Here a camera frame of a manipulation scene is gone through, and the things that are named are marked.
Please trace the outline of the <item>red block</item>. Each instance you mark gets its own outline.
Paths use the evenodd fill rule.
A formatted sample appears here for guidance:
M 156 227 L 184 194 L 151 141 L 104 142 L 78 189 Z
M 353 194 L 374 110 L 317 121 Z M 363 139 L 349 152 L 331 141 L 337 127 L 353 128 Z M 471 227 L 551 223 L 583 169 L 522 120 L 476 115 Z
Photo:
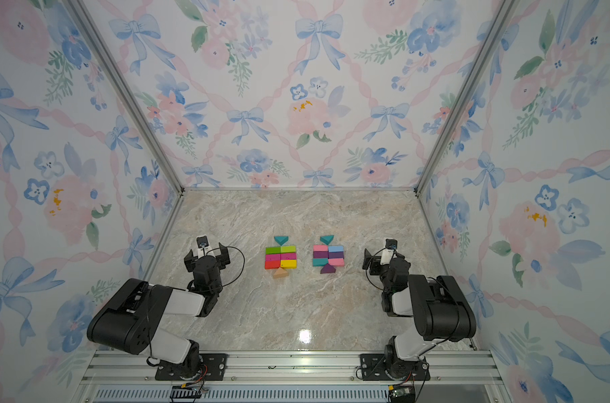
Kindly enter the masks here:
M 276 270 L 281 268 L 281 262 L 279 260 L 266 260 L 265 269 L 266 270 Z

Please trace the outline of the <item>purple triangle block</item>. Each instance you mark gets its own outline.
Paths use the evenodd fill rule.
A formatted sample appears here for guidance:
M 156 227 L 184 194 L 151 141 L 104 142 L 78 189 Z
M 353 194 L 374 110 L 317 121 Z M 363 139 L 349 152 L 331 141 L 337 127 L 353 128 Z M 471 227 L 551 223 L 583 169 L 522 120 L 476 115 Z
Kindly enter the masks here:
M 336 271 L 337 270 L 333 265 L 326 264 L 323 268 L 321 268 L 320 273 L 321 274 L 333 274 Z

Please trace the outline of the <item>yellow block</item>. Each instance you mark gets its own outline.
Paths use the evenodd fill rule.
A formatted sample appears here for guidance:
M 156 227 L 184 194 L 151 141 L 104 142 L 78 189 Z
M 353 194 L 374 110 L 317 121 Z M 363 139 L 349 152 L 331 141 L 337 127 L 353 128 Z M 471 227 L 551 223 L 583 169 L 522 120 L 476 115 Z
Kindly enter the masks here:
M 296 269 L 297 267 L 297 260 L 281 260 L 281 268 L 286 269 L 286 270 L 290 270 L 290 269 Z

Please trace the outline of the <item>teal triangle block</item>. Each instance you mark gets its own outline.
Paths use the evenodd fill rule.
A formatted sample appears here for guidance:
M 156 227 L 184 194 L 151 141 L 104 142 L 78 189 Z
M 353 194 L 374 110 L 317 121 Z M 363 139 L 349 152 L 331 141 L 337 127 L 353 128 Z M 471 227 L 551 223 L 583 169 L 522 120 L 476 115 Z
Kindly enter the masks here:
M 289 237 L 288 236 L 274 236 L 274 240 L 276 241 L 276 243 L 278 243 L 278 245 L 283 246 L 289 241 Z

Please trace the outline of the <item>light blue block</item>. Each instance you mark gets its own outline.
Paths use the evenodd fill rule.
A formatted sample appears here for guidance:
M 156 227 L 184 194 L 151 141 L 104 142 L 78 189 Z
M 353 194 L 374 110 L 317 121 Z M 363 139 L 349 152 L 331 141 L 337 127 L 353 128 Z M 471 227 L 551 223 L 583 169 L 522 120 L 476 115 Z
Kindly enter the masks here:
M 344 247 L 341 245 L 329 245 L 328 251 L 330 253 L 342 253 L 344 252 Z

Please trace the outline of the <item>tan wooden block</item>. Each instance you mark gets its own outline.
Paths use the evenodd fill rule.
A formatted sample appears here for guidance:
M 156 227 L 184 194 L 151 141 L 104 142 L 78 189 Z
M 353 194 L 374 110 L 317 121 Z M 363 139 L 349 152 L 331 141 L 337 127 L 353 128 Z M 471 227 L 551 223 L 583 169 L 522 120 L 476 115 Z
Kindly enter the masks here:
M 273 274 L 274 279 L 282 279 L 288 277 L 289 272 L 285 269 L 277 269 Z

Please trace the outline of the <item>teal rectangular block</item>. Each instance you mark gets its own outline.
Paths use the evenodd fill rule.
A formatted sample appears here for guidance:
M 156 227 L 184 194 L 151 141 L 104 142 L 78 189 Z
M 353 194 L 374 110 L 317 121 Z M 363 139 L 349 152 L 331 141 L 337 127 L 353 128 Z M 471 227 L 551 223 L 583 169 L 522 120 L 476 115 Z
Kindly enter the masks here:
M 315 267 L 324 267 L 327 264 L 328 264 L 328 259 L 326 259 L 326 258 L 314 258 L 313 259 L 313 266 L 315 266 Z

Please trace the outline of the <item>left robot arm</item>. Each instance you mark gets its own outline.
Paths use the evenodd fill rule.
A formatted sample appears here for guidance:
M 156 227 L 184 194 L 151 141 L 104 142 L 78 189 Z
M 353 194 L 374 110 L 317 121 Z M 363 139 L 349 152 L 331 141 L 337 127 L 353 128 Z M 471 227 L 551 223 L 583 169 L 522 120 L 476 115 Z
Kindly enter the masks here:
M 175 378 L 204 379 L 207 364 L 199 343 L 160 327 L 168 315 L 207 317 L 224 289 L 221 271 L 231 263 L 229 248 L 220 244 L 206 250 L 206 239 L 199 240 L 202 249 L 197 254 L 189 251 L 184 258 L 193 276 L 187 288 L 127 280 L 91 319 L 88 339 L 128 354 L 146 354 L 150 365 Z

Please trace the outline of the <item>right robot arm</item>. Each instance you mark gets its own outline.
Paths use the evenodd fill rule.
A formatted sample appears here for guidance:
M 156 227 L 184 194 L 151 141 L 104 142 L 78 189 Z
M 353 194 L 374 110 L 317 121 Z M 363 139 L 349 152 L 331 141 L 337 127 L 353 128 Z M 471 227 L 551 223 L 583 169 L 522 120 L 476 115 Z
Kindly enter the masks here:
M 379 278 L 381 309 L 389 317 L 410 317 L 412 326 L 385 346 L 385 374 L 393 380 L 428 379 L 426 354 L 441 344 L 476 335 L 476 315 L 454 277 L 414 275 L 412 264 L 393 248 L 365 250 L 362 269 Z

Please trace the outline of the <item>green circuit board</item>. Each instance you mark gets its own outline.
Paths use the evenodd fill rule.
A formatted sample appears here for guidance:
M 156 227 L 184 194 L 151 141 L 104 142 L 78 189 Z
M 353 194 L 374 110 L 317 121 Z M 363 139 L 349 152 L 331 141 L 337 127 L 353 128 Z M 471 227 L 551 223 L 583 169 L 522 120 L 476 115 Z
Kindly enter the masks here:
M 390 386 L 388 388 L 390 403 L 415 403 L 416 399 L 416 390 L 413 386 Z

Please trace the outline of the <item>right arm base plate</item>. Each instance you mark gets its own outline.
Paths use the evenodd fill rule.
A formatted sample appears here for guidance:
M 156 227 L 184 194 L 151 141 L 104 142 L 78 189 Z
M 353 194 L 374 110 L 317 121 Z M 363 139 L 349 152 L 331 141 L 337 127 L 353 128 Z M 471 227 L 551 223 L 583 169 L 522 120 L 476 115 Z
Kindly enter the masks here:
M 429 363 L 422 361 L 404 361 L 385 357 L 385 354 L 361 354 L 360 378 L 363 381 L 428 381 L 430 380 Z

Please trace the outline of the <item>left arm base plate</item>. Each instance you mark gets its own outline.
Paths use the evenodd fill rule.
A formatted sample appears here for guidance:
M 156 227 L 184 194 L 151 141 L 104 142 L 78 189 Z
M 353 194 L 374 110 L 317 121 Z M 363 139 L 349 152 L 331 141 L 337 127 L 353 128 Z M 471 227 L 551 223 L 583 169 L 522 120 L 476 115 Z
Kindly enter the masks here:
M 199 354 L 197 366 L 189 369 L 184 364 L 161 361 L 155 373 L 156 381 L 222 381 L 229 356 L 227 354 Z

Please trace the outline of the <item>right frame post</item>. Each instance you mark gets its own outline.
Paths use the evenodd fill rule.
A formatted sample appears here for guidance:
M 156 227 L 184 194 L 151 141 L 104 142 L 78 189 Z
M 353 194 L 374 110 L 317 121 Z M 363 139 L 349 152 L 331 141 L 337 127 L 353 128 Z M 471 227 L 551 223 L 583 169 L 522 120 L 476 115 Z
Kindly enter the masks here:
M 506 28 L 509 25 L 509 21 L 513 16 L 514 10 L 517 6 L 517 1 L 504 0 L 501 1 L 500 7 L 498 8 L 494 18 L 491 22 L 491 28 L 489 28 L 481 48 L 476 53 L 476 57 L 473 60 L 473 66 L 470 72 L 465 76 L 464 83 L 459 90 L 456 98 L 456 103 L 452 112 L 447 118 L 446 124 L 442 130 L 442 134 L 438 137 L 437 143 L 432 149 L 431 155 L 427 164 L 424 166 L 424 171 L 420 177 L 419 183 L 415 188 L 415 195 L 417 198 L 423 196 L 423 193 L 430 186 L 434 169 L 441 159 L 444 153 L 444 149 L 447 147 L 454 129 L 457 123 L 461 119 L 463 112 L 466 110 L 468 103 L 473 96 L 479 81 L 483 75 L 483 72 L 492 58 L 492 54 L 495 48 L 499 45 L 501 37 L 503 36 Z

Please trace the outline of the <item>frame post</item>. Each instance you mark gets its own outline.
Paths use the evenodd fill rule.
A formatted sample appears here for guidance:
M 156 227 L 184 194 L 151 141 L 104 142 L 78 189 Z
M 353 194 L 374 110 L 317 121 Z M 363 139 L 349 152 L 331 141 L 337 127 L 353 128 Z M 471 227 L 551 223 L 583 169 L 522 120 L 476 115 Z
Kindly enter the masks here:
M 150 148 L 152 156 L 155 157 L 160 169 L 169 179 L 172 188 L 180 195 L 183 194 L 184 186 L 180 184 L 179 177 L 175 173 L 169 159 L 164 153 L 160 142 L 155 138 L 155 135 L 150 129 L 146 120 L 145 114 L 139 107 L 136 97 L 131 90 L 128 82 L 125 80 L 123 73 L 118 68 L 118 63 L 109 50 L 105 40 L 101 36 L 96 27 L 88 9 L 83 1 L 72 0 L 63 1 L 63 5 L 71 15 L 72 20 L 77 25 L 78 29 L 88 41 L 91 50 L 96 54 L 96 57 L 103 65 L 109 82 L 111 82 L 114 90 L 118 95 L 119 101 L 123 104 L 126 112 L 133 120 L 145 144 Z
M 427 164 L 424 166 L 424 171 L 420 177 L 419 183 L 415 188 L 415 195 L 417 198 L 423 196 L 423 193 L 430 186 L 434 169 L 441 159 L 444 153 L 444 149 L 447 147 L 454 129 L 457 123 L 461 119 L 463 112 L 466 110 L 468 103 L 473 96 L 479 81 L 483 75 L 483 72 L 492 58 L 492 54 L 495 48 L 499 45 L 501 37 L 503 36 L 506 28 L 509 25 L 509 21 L 513 16 L 514 10 L 517 6 L 517 1 L 504 0 L 501 1 L 500 7 L 498 8 L 494 18 L 491 22 L 491 28 L 489 28 L 481 48 L 476 53 L 476 57 L 473 60 L 473 66 L 470 72 L 465 76 L 464 83 L 459 90 L 456 98 L 456 103 L 452 112 L 447 118 L 446 124 L 442 130 L 442 134 L 438 137 L 437 143 L 432 149 L 431 155 Z

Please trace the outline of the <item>left frame post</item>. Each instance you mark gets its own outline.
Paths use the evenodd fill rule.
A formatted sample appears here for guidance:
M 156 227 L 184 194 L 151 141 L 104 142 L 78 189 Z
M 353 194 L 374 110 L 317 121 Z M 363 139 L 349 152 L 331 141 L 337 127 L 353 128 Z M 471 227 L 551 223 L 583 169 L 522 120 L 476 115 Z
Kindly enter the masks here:
M 71 15 L 72 20 L 77 25 L 78 29 L 88 41 L 91 50 L 96 54 L 96 57 L 103 65 L 109 82 L 111 82 L 114 90 L 118 95 L 119 101 L 123 104 L 126 112 L 133 120 L 145 144 L 150 148 L 152 156 L 155 157 L 160 169 L 169 179 L 172 188 L 180 195 L 183 194 L 184 186 L 180 184 L 179 177 L 175 173 L 169 159 L 164 153 L 160 142 L 155 138 L 155 135 L 150 129 L 146 120 L 145 114 L 139 107 L 136 97 L 131 90 L 128 82 L 125 80 L 123 73 L 118 68 L 118 63 L 109 50 L 105 40 L 101 36 L 96 27 L 88 9 L 83 1 L 72 0 L 63 1 L 63 5 Z

